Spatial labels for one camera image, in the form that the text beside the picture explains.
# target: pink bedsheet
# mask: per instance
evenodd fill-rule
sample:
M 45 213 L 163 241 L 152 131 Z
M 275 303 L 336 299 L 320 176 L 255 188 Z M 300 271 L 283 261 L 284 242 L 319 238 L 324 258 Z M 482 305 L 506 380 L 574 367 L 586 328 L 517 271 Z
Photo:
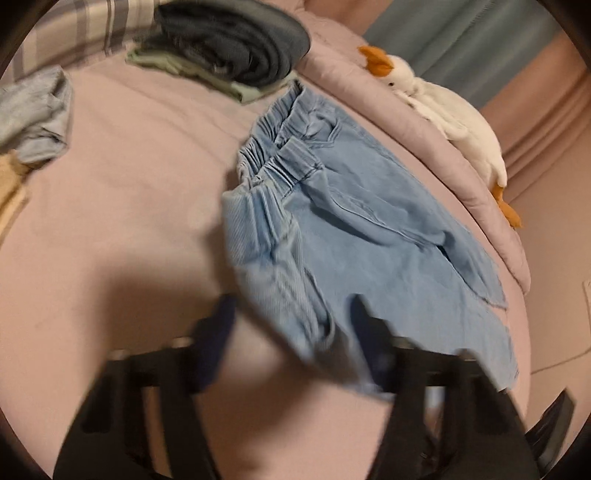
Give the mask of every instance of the pink bedsheet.
M 309 62 L 304 72 L 314 76 L 316 58 Z M 314 81 L 333 81 L 325 75 Z M 73 72 L 72 80 L 71 148 L 31 178 L 31 200 L 0 249 L 0 405 L 48 472 L 108 351 L 159 348 L 235 289 L 220 195 L 235 186 L 236 151 L 273 100 L 239 106 L 190 80 L 127 66 L 121 56 Z M 478 217 L 470 203 L 482 197 L 477 190 L 466 198 L 452 193 L 461 180 L 444 178 L 446 186 L 404 141 L 351 113 L 497 262 L 509 303 L 498 313 L 514 340 L 521 372 L 514 396 L 524 412 L 527 317 L 521 287 L 498 252 L 512 236 L 495 233 L 492 209 Z M 392 118 L 372 121 L 384 129 L 386 121 L 407 125 L 402 140 L 411 144 L 431 142 L 430 133 L 414 139 L 408 115 L 397 108 Z M 486 222 L 492 230 L 485 235 Z M 220 380 L 199 400 L 224 478 L 364 478 L 388 406 L 314 377 L 257 324 L 240 313 Z

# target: stuffed toy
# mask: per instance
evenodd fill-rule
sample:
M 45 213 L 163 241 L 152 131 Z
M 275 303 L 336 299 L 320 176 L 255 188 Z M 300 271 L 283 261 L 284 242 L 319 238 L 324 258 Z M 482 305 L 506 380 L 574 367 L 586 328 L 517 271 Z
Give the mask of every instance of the stuffed toy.
M 519 215 L 502 199 L 507 171 L 501 145 L 486 119 L 468 101 L 451 90 L 415 77 L 410 65 L 381 48 L 363 46 L 367 70 L 419 115 L 429 120 L 456 147 L 486 183 L 513 228 Z

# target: light blue cloth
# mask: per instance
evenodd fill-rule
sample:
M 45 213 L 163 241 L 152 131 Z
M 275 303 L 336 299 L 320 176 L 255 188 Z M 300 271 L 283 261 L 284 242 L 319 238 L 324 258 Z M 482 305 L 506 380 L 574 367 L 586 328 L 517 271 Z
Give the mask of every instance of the light blue cloth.
M 376 317 L 423 348 L 476 352 L 499 388 L 517 363 L 495 267 L 472 234 L 349 115 L 295 82 L 239 152 L 223 195 L 229 259 L 242 291 L 306 362 L 366 393 L 348 313 Z

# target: plaid pillow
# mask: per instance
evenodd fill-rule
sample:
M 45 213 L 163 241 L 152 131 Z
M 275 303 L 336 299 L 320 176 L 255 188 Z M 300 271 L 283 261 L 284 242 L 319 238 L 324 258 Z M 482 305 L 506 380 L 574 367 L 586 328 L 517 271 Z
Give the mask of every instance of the plaid pillow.
M 154 8 L 167 0 L 59 0 L 29 32 L 0 85 L 40 68 L 66 67 L 108 56 L 154 23 Z

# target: elastic waistband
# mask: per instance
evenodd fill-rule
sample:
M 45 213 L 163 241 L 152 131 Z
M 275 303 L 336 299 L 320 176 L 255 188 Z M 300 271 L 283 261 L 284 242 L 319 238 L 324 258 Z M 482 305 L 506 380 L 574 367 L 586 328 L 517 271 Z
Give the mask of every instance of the elastic waistband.
M 245 165 L 241 177 L 248 175 L 271 180 L 281 198 L 294 185 L 322 167 L 322 162 L 306 144 L 310 113 L 324 108 L 324 97 L 297 80 L 289 91 L 257 120 L 251 137 L 240 150 Z

